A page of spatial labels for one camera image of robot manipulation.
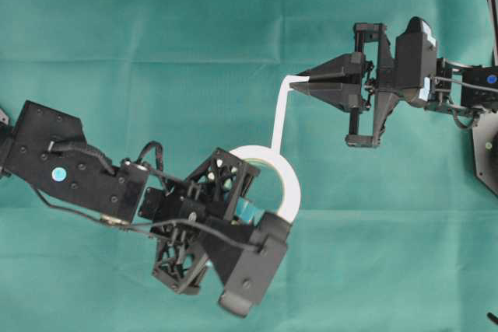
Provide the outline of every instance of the blue sticker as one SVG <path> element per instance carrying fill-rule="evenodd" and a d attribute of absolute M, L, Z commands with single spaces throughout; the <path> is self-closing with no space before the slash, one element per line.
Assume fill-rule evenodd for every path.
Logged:
<path fill-rule="evenodd" d="M 494 74 L 488 75 L 488 79 L 486 80 L 490 85 L 494 85 L 496 81 L 498 81 L 498 77 L 496 77 Z"/>
<path fill-rule="evenodd" d="M 52 170 L 52 179 L 56 182 L 62 182 L 67 176 L 67 172 L 62 167 L 56 167 Z"/>

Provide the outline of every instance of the teal fabric backdrop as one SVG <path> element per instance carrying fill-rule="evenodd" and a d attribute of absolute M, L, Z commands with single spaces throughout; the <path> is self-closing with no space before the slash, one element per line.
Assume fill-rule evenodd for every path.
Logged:
<path fill-rule="evenodd" d="M 26 99 L 76 115 L 115 162 L 161 141 L 178 176 L 216 146 L 269 145 L 282 77 L 351 51 L 354 22 L 386 23 L 394 40 L 421 16 L 439 55 L 469 64 L 487 64 L 493 43 L 485 0 L 0 0 L 0 15 L 0 106 L 13 119 Z M 199 297 L 174 295 L 150 276 L 152 240 L 1 180 L 0 329 L 495 330 L 498 200 L 473 177 L 468 134 L 405 104 L 377 150 L 347 148 L 347 128 L 347 115 L 290 95 L 282 152 L 302 206 L 245 320 L 216 305 L 214 272 Z M 275 209 L 276 176 L 251 196 Z"/>

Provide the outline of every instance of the wire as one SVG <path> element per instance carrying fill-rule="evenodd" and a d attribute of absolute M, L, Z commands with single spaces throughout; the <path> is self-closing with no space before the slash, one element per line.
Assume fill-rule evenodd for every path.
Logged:
<path fill-rule="evenodd" d="M 468 87 L 469 89 L 480 89 L 481 91 L 490 91 L 491 93 L 498 93 L 498 89 L 491 89 L 489 87 L 482 87 L 482 86 L 471 85 L 470 83 L 465 83 L 465 82 L 462 82 L 462 81 L 458 81 L 457 79 L 445 78 L 445 77 L 439 77 L 439 76 L 433 76 L 433 79 L 436 79 L 437 81 L 445 81 L 445 82 L 456 83 L 457 85 Z"/>
<path fill-rule="evenodd" d="M 64 206 L 59 206 L 59 205 L 52 204 L 51 202 L 49 202 L 45 198 L 44 195 L 41 194 L 41 192 L 34 185 L 30 184 L 30 187 L 33 188 L 34 193 L 37 194 L 37 196 L 40 198 L 40 200 L 45 205 L 47 205 L 49 208 L 52 208 L 52 209 L 55 209 L 55 210 L 60 210 L 60 211 L 65 211 L 66 213 L 76 214 L 76 215 L 79 215 L 80 217 L 89 219 L 90 221 L 92 221 L 94 223 L 98 223 L 99 225 L 107 225 L 107 226 L 109 226 L 108 223 L 106 223 L 104 221 L 101 221 L 100 219 L 97 219 L 97 218 L 93 217 L 92 215 L 83 213 L 83 212 L 81 212 L 79 210 L 76 210 L 76 209 L 73 209 L 73 208 L 66 208 Z"/>
<path fill-rule="evenodd" d="M 481 119 L 481 116 L 478 114 L 473 115 L 472 121 L 470 121 L 468 124 L 464 124 L 460 119 L 458 118 L 458 107 L 454 105 L 453 99 L 451 99 L 451 95 L 448 95 L 448 104 L 447 104 L 450 109 L 451 109 L 451 114 L 453 116 L 453 121 L 455 124 L 462 130 L 470 130 L 471 128 L 477 126 L 477 123 Z"/>
<path fill-rule="evenodd" d="M 207 234 L 217 237 L 218 239 L 224 241 L 225 243 L 234 246 L 236 248 L 242 249 L 242 250 L 249 250 L 251 252 L 256 252 L 259 250 L 259 247 L 253 244 L 246 244 L 246 243 L 240 243 L 234 239 L 231 239 L 224 233 L 220 232 L 217 229 L 214 229 L 212 227 L 209 227 L 208 225 L 205 225 L 203 223 L 198 223 L 191 221 L 189 219 L 185 218 L 173 218 L 173 219 L 167 219 L 166 221 L 161 221 L 161 222 L 147 222 L 147 223 L 135 223 L 132 225 L 119 225 L 120 228 L 122 229 L 135 229 L 137 227 L 162 227 L 164 225 L 189 225 L 190 227 L 193 227 L 195 229 L 199 229 L 201 231 L 206 232 Z"/>
<path fill-rule="evenodd" d="M 115 175 L 112 167 L 112 161 L 104 155 L 102 151 L 90 144 L 84 142 L 56 142 L 49 148 L 49 152 L 70 152 L 77 151 L 84 153 L 88 156 L 95 157 L 99 160 L 102 167 L 110 174 Z"/>
<path fill-rule="evenodd" d="M 139 157 L 135 161 L 135 163 L 141 163 L 144 157 L 152 151 L 153 149 L 156 149 L 156 168 L 159 171 L 163 171 L 164 167 L 164 162 L 163 162 L 163 146 L 161 143 L 156 142 L 152 140 L 151 142 L 147 143 L 145 147 L 143 147 L 142 151 L 139 154 Z"/>
<path fill-rule="evenodd" d="M 135 161 L 135 163 L 138 163 L 138 164 L 142 163 L 142 160 L 147 155 L 147 153 L 149 153 L 153 149 L 156 149 L 156 169 L 158 171 L 162 172 L 163 168 L 164 168 L 163 146 L 161 145 L 161 143 L 156 142 L 154 140 L 152 140 L 151 142 L 147 143 L 146 146 L 143 147 L 143 149 L 140 152 L 139 157 L 137 158 L 137 160 Z M 147 169 L 149 169 L 149 172 L 152 173 L 153 168 L 151 166 L 147 165 Z M 168 187 L 166 185 L 165 177 L 164 176 L 160 176 L 157 173 L 155 173 L 154 175 L 159 180 L 159 182 L 161 183 L 161 187 L 164 189 L 164 193 L 167 194 Z"/>
<path fill-rule="evenodd" d="M 166 221 L 162 221 L 162 222 L 135 223 L 135 224 L 131 224 L 131 225 L 123 225 L 123 224 L 119 224 L 119 223 L 110 224 L 108 222 L 97 219 L 97 218 L 93 217 L 92 215 L 88 215 L 88 214 L 83 213 L 81 211 L 78 211 L 76 209 L 66 208 L 64 206 L 52 204 L 51 202 L 49 202 L 45 198 L 44 195 L 41 194 L 41 192 L 34 185 L 30 184 L 30 187 L 34 190 L 35 194 L 37 194 L 37 196 L 40 198 L 40 200 L 45 205 L 47 205 L 49 208 L 59 210 L 59 211 L 64 211 L 66 213 L 72 213 L 72 214 L 78 215 L 80 217 L 89 219 L 90 221 L 97 223 L 99 225 L 104 225 L 106 227 L 111 227 L 111 228 L 115 228 L 115 229 L 123 229 L 125 231 L 129 230 L 132 232 L 142 233 L 142 234 L 147 235 L 149 237 L 154 236 L 157 239 L 165 240 L 165 238 L 161 235 L 157 235 L 154 232 L 143 231 L 141 229 L 138 229 L 138 227 L 150 227 L 150 228 L 152 228 L 152 227 L 160 227 L 163 225 L 176 225 L 176 224 L 189 225 L 190 227 L 193 227 L 195 229 L 199 229 L 201 231 L 206 232 L 207 234 L 209 234 L 211 236 L 217 237 L 218 239 L 224 241 L 228 245 L 234 246 L 236 248 L 239 248 L 242 250 L 249 250 L 251 252 L 256 252 L 259 250 L 258 246 L 255 246 L 252 244 L 240 243 L 234 239 L 231 239 L 230 237 L 228 237 L 227 235 L 225 235 L 224 233 L 220 232 L 217 229 L 214 229 L 214 228 L 209 227 L 208 225 L 205 225 L 202 223 L 190 221 L 188 219 L 176 218 L 176 219 L 167 219 Z"/>

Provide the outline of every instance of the tape roll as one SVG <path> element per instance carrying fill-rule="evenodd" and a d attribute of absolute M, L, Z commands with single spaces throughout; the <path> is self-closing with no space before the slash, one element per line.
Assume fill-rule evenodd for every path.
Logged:
<path fill-rule="evenodd" d="M 277 172 L 283 190 L 277 215 L 292 224 L 301 204 L 301 186 L 289 162 L 273 149 L 261 145 L 244 145 L 230 153 L 243 161 L 260 163 Z"/>

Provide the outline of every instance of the robotic arm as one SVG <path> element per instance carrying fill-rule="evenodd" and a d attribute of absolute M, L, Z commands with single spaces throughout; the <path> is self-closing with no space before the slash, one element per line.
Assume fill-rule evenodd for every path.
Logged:
<path fill-rule="evenodd" d="M 26 101 L 14 127 L 3 112 L 0 120 L 1 176 L 25 180 L 50 208 L 156 238 L 153 276 L 178 294 L 197 294 L 212 264 L 224 285 L 224 309 L 245 317 L 261 302 L 286 253 L 292 222 L 266 212 L 254 223 L 244 196 L 258 168 L 216 149 L 181 180 L 163 171 L 158 142 L 150 142 L 136 161 L 115 166 L 87 143 L 77 117 Z M 156 167 L 143 161 L 153 149 Z M 162 188 L 146 188 L 149 176 Z M 42 192 L 100 218 L 54 205 Z M 139 216 L 149 222 L 132 224 L 141 200 Z"/>
<path fill-rule="evenodd" d="M 349 113 L 349 133 L 346 144 L 352 147 L 376 148 L 381 143 L 385 123 L 400 101 L 425 110 L 450 114 L 461 128 L 477 125 L 481 114 L 498 109 L 498 68 L 463 65 L 437 58 L 437 41 L 429 24 L 413 17 L 406 31 L 396 38 L 395 57 L 391 56 L 387 27 L 382 23 L 357 23 L 353 27 L 355 48 L 322 65 L 301 72 L 307 82 L 290 86 Z M 366 43 L 378 43 L 376 77 L 372 61 L 363 53 Z M 463 82 L 453 79 L 462 75 Z M 361 94 L 362 84 L 368 93 Z M 463 87 L 461 105 L 451 97 L 451 84 Z M 373 103 L 373 129 L 371 135 L 359 135 L 359 116 Z M 459 117 L 468 117 L 463 124 Z"/>

